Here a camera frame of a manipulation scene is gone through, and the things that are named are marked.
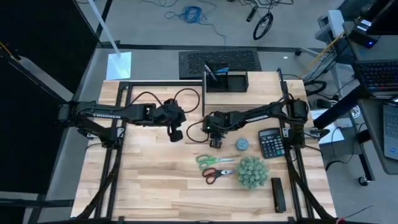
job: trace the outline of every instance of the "artificial plant ball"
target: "artificial plant ball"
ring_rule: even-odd
[[[258,157],[246,156],[236,166],[239,182],[249,189],[264,186],[268,179],[268,170],[263,160]]]

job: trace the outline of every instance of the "black backdrop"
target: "black backdrop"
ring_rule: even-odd
[[[0,57],[0,191],[46,194],[63,129],[61,101]]]
[[[98,39],[74,0],[2,0],[0,41],[72,93]]]

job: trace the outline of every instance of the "floor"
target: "floor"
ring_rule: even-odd
[[[315,40],[314,34],[318,30],[317,19],[325,15],[327,10],[337,8],[342,0],[301,0],[293,6],[280,5],[272,10],[274,24],[269,33],[261,40],[252,39],[252,31],[258,21],[255,16],[251,23],[246,17],[250,12],[249,6],[241,6],[238,1],[209,0],[216,4],[216,10],[208,14],[208,22],[214,23],[219,33],[227,35],[227,46],[261,46],[261,47],[308,47],[324,48],[325,44]],[[103,11],[106,0],[95,1],[100,12]],[[199,5],[203,10],[211,9],[208,5],[197,0],[179,1],[170,8],[162,8],[141,0],[114,0],[106,20],[115,40],[122,44],[150,44],[150,45],[223,45],[223,39],[208,26],[186,24],[177,18],[167,20],[167,11],[180,12],[187,4]],[[79,4],[83,14],[95,30],[98,21],[88,4]],[[101,41],[108,41],[101,36]],[[134,80],[173,80],[178,79],[178,51],[176,50],[121,50],[132,52],[131,79]],[[108,54],[111,49],[97,49],[86,74],[85,84],[82,86],[81,101],[97,100],[101,84],[105,79]],[[296,57],[293,53],[259,52],[259,58],[264,71],[273,71],[280,67],[283,73],[300,75],[313,57],[302,54]],[[352,73],[337,65],[342,83],[351,80]],[[329,85],[326,93],[334,93],[336,88],[330,72],[323,76]],[[344,93],[352,90],[357,83],[353,82],[343,89]],[[346,142],[352,142],[346,136]],[[54,180],[50,186],[47,199],[73,199],[80,176],[80,169],[84,160],[87,140],[76,130],[68,132],[67,140],[62,149],[60,161],[55,171]],[[398,219],[398,177],[384,173],[374,151],[372,142],[364,145],[370,160],[376,181],[369,186],[362,187],[357,178],[363,175],[363,170],[357,156],[349,164],[334,164],[330,167],[328,179],[335,208],[339,217],[352,214],[368,205],[373,205],[366,211],[349,218],[350,221],[368,223],[394,223]],[[321,147],[325,154],[330,153],[330,146]],[[336,147],[338,157],[349,154],[349,144],[339,144]],[[330,159],[325,156],[325,163]],[[40,222],[65,220],[70,217],[72,208],[43,209]]]

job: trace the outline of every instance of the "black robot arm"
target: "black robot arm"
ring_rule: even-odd
[[[91,102],[68,102],[60,106],[58,122],[65,126],[77,127],[84,136],[93,134],[101,139],[104,147],[118,147],[119,136],[111,128],[104,128],[88,118],[121,119],[129,124],[139,126],[164,126],[171,142],[182,139],[178,127],[186,120],[184,110],[177,100],[169,99],[156,107],[153,103],[130,104],[125,107],[98,105]]]
[[[285,105],[290,105],[291,118],[282,110]],[[307,122],[307,114],[308,105],[302,100],[278,101],[243,112],[212,112],[204,117],[202,130],[209,134],[210,147],[219,149],[224,134],[243,128],[248,123],[267,118],[278,118],[288,124],[303,126]]]

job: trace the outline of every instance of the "wooden table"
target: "wooden table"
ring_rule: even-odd
[[[287,83],[289,93],[295,98],[307,100],[301,80],[287,80]],[[99,103],[114,105],[118,84],[118,82],[105,81]],[[184,87],[135,86],[132,98],[140,92],[151,91],[164,101],[173,98],[174,94]],[[200,86],[193,88],[201,94]],[[281,96],[276,72],[249,72],[247,93],[207,93],[205,113],[213,110],[246,110],[277,101]],[[197,103],[197,96],[192,91],[181,92],[177,99],[185,110],[193,108]],[[150,95],[143,95],[136,103],[156,103],[156,101]],[[214,165],[220,169],[232,169],[243,156],[262,158],[257,133],[261,129],[279,127],[277,119],[249,123],[238,131],[228,133],[223,139],[221,149],[213,149],[209,147],[208,142],[202,144],[192,142],[185,134],[190,124],[201,120],[201,105],[186,116],[187,121],[181,127],[184,139],[176,143],[169,141],[166,128],[127,125],[113,220],[117,220],[118,216],[125,216],[126,220],[195,221],[286,221],[287,217],[294,217],[289,175],[284,157],[264,162],[270,169],[269,179],[280,177],[282,180],[287,206],[285,213],[274,211],[270,180],[263,187],[247,190],[238,183],[235,174],[221,177],[213,185],[208,185],[195,161],[197,155],[204,153],[216,157],[235,157],[234,162]],[[110,120],[95,119],[95,121],[103,126],[111,125]],[[313,126],[311,117],[306,126]],[[206,136],[200,128],[200,125],[191,128],[190,136],[198,140],[205,139]],[[234,144],[238,138],[246,138],[249,141],[249,148],[246,151],[236,150]],[[307,145],[319,147],[316,140],[312,139],[307,139]],[[78,215],[97,192],[104,155],[105,149],[99,146],[87,150],[72,217]],[[302,149],[302,155],[310,190],[327,212],[335,216],[321,154],[316,150],[305,148]],[[299,187],[297,188],[302,212],[306,217],[303,195]],[[107,195],[104,198],[103,214],[106,211]]]

